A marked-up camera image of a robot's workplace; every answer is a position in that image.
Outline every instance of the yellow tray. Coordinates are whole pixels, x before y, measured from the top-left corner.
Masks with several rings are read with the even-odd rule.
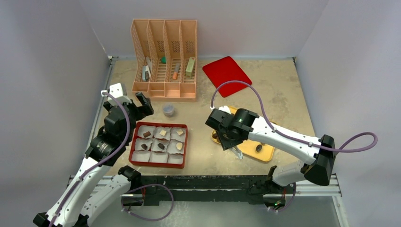
[[[237,108],[232,107],[232,106],[228,106],[230,108],[230,112],[232,114],[235,114],[237,112]],[[213,138],[213,134],[216,133],[215,130],[213,130],[212,134],[211,134],[211,138],[215,143],[220,144],[217,139]],[[263,162],[268,162],[271,160],[271,158],[273,158],[273,152],[274,152],[274,147],[267,145],[267,144],[263,144],[262,145],[262,150],[257,152],[256,151],[256,146],[258,146],[259,142],[256,141],[252,141],[252,140],[245,140],[243,143],[241,143],[240,145],[238,145],[237,147],[242,151],[243,154],[245,155],[249,155],[251,157],[254,157],[256,159],[259,159],[260,161]]]

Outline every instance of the red cutting board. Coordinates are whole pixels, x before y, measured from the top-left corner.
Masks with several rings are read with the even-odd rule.
[[[252,85],[252,81],[231,57],[225,57],[205,65],[203,66],[203,71],[216,88],[222,83],[231,80],[240,80]],[[246,88],[246,85],[232,83],[220,88],[219,92],[225,98],[244,88]]]

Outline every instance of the beige tabletop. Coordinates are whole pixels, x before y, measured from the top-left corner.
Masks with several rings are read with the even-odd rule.
[[[188,147],[184,169],[134,166],[129,162],[131,146],[121,155],[107,175],[117,174],[122,166],[130,165],[143,175],[266,175],[271,166],[285,165],[296,158],[276,149],[271,161],[262,162],[249,156],[238,159],[230,150],[223,151],[219,144],[211,140],[212,129],[205,125],[210,114],[210,99],[215,87],[205,75],[202,67],[215,60],[199,60],[196,102],[173,103],[174,117],[163,115],[164,102],[152,102],[154,115],[143,119],[144,122],[179,123],[188,126]],[[298,75],[292,60],[236,60],[252,81],[263,99],[267,116],[271,121],[290,130],[314,136],[309,112],[299,84]],[[110,84],[125,84],[128,96],[135,100],[131,92],[137,70],[135,60],[119,60],[115,64]],[[250,88],[239,91],[227,98],[216,95],[215,107],[233,105],[261,115],[256,95]],[[102,111],[101,123],[107,112]]]

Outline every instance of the table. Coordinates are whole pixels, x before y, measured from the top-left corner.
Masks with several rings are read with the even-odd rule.
[[[119,168],[130,165],[142,175],[266,175],[271,166],[285,165],[296,161],[296,158],[276,149],[271,161],[262,162],[249,156],[238,159],[230,150],[223,151],[211,138],[212,129],[205,125],[210,114],[210,100],[215,87],[205,75],[202,67],[217,59],[200,59],[198,61],[196,102],[173,103],[175,115],[167,118],[163,115],[164,102],[152,102],[154,115],[148,116],[145,122],[180,123],[188,126],[188,147],[184,169],[156,168],[134,166],[129,162],[131,146],[120,156],[107,175],[115,175]],[[299,83],[296,68],[292,59],[288,60],[235,60],[251,79],[253,86],[263,99],[267,116],[290,130],[314,136],[309,112]],[[110,84],[125,84],[128,97],[135,100],[131,92],[134,75],[137,71],[136,60],[118,60],[112,73]],[[245,108],[261,115],[261,108],[256,95],[250,88],[239,91],[227,98],[216,95],[215,107],[233,105]],[[107,116],[102,109],[100,126]]]

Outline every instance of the metal frame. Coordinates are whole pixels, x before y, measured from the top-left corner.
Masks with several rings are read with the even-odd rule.
[[[107,75],[107,80],[105,82],[105,86],[104,89],[107,89],[108,86],[110,85],[110,81],[114,72],[114,67],[115,67],[115,63],[118,60],[124,59],[124,60],[130,60],[130,59],[135,59],[135,58],[120,58],[118,56],[109,56],[109,58],[111,59],[110,62],[110,68],[109,68],[109,72]],[[105,98],[101,98],[100,102],[99,102],[99,107],[98,110],[96,112],[95,115],[95,120],[93,122],[92,125],[92,130],[89,136],[89,140],[88,140],[88,146],[91,142],[91,140],[93,139],[93,137],[95,136],[95,132],[98,130],[99,128],[99,123],[101,121],[100,119],[100,113],[101,110],[103,108],[103,102],[105,101]],[[102,187],[106,186],[108,184],[108,182],[110,181],[110,179],[112,178],[112,176],[104,176],[99,183],[97,184],[97,186],[95,187],[92,195],[94,195],[95,193],[97,193]],[[123,194],[122,197],[141,197],[141,194]],[[280,197],[281,194],[266,194],[263,197]],[[331,196],[333,199],[333,204],[336,210],[336,215],[339,221],[339,224],[341,227],[349,227],[349,223],[348,223],[348,219],[347,219],[347,213],[345,211],[344,208],[344,204],[342,202],[342,195],[341,195],[341,190],[340,190],[340,186],[339,186],[339,182],[337,179],[337,175],[332,175],[331,176],[331,180],[330,180],[330,185],[328,186],[318,186],[316,184],[313,184],[309,181],[301,181],[297,183],[297,187],[296,187],[296,196]]]

